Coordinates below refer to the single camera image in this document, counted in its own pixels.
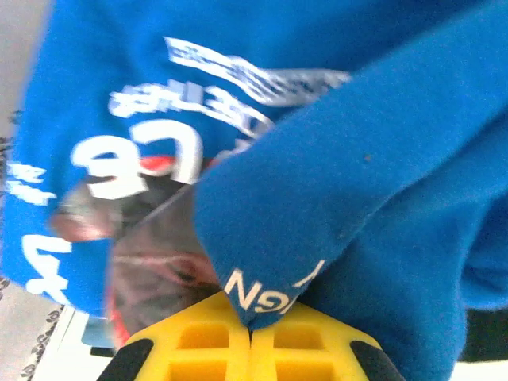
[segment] white logo print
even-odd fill
[[[167,81],[167,85],[143,83],[139,86],[125,86],[122,92],[111,93],[108,109],[115,117],[124,118],[140,113],[165,113],[169,110],[194,111],[223,121],[252,138],[258,137],[273,125],[262,113],[219,87],[203,87],[174,79]]]
[[[132,140],[99,135],[80,141],[74,147],[71,161],[75,166],[85,167],[91,176],[114,177],[102,183],[89,184],[93,196],[114,200],[148,189],[140,176],[141,154],[135,143],[174,140],[176,162],[171,177],[180,183],[193,183],[198,178],[202,165],[202,141],[189,125],[167,119],[143,121],[130,128],[130,135]],[[113,153],[116,157],[98,157],[106,153]]]
[[[305,278],[299,280],[293,284],[295,289],[302,288],[312,279],[318,276],[319,271],[325,265],[324,260],[320,260],[316,268],[312,270]],[[277,290],[263,290],[263,284],[259,281],[255,281],[248,292],[245,291],[244,286],[244,273],[242,270],[235,268],[227,284],[224,287],[224,291],[227,295],[230,295],[234,287],[237,287],[238,303],[244,310],[248,310],[254,301],[256,300],[256,306],[254,311],[258,314],[265,314],[268,312],[279,312],[285,314],[291,306],[296,302],[296,298],[290,300],[287,294]]]
[[[236,84],[249,97],[266,106],[301,106],[349,82],[345,71],[327,69],[260,69],[243,58],[224,56],[203,46],[165,37],[169,60],[196,67]]]
[[[13,176],[15,180],[6,181],[6,191],[29,204],[46,206],[49,199],[56,198],[55,194],[44,192],[32,185],[43,183],[44,180],[41,176],[44,173],[46,173],[46,170],[43,168],[8,162],[7,174]]]
[[[23,236],[21,247],[26,260],[40,274],[41,278],[29,280],[25,287],[32,294],[47,293],[60,304],[70,304],[63,290],[67,289],[69,281],[58,275],[60,261],[54,256],[42,252],[69,253],[71,243],[62,238],[46,237],[38,234]]]

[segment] gray surface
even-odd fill
[[[48,0],[0,0],[0,133],[9,128],[39,43],[40,23]]]
[[[18,108],[47,0],[0,0],[0,136]],[[0,295],[0,380],[19,380],[56,305],[10,284]]]

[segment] blue fabric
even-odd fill
[[[242,321],[300,297],[408,380],[448,379],[465,308],[508,303],[507,16],[506,1],[56,1],[2,271],[102,314],[110,243],[55,238],[58,202],[86,173],[142,189],[112,163],[173,155],[192,183],[234,151],[199,182],[195,221]]]

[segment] yellow plastic object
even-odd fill
[[[295,303],[277,324],[253,333],[225,293],[133,335],[153,347],[135,381],[368,381],[352,341],[365,333]]]
[[[350,343],[379,344],[361,331],[296,303],[252,335],[251,381],[368,381]]]
[[[136,381],[248,380],[250,340],[224,293],[133,335],[154,345]]]

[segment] blue fleece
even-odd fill
[[[195,221],[242,321],[300,297],[408,380],[446,380],[465,308],[508,304],[507,17],[506,1],[57,0],[2,272],[100,315],[110,242],[55,237],[58,203],[86,174],[142,191],[144,156],[192,183],[232,152],[198,183]]]

